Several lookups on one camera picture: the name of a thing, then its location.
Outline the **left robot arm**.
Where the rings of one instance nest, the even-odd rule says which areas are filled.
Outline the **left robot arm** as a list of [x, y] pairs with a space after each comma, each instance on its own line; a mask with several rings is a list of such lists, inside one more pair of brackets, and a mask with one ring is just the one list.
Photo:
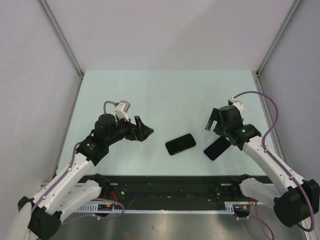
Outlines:
[[33, 197], [19, 200], [18, 214], [6, 239], [26, 240], [31, 231], [39, 239], [49, 240], [79, 207], [96, 198], [107, 199], [111, 188], [101, 175], [88, 180], [78, 190], [72, 188], [109, 153], [111, 145], [122, 139], [143, 142], [154, 133], [139, 116], [134, 120], [131, 123], [130, 119], [109, 113], [99, 116], [90, 134], [74, 146], [72, 158], [62, 172]]

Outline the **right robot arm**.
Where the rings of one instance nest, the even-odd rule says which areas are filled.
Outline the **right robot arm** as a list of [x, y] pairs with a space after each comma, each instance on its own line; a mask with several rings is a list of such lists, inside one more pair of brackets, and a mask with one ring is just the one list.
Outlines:
[[205, 129], [239, 148], [264, 171], [273, 186], [242, 175], [230, 188], [231, 196], [242, 201], [251, 197], [273, 209], [282, 224], [292, 227], [307, 218], [312, 220], [320, 210], [320, 186], [305, 180], [263, 143], [262, 134], [252, 124], [244, 124], [242, 106], [235, 104], [213, 108]]

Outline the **black phone case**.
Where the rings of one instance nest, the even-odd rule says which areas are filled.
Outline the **black phone case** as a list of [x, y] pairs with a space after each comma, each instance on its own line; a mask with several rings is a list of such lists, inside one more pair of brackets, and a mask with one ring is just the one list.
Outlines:
[[165, 143], [165, 147], [170, 156], [179, 154], [195, 146], [196, 141], [191, 133], [187, 133]]

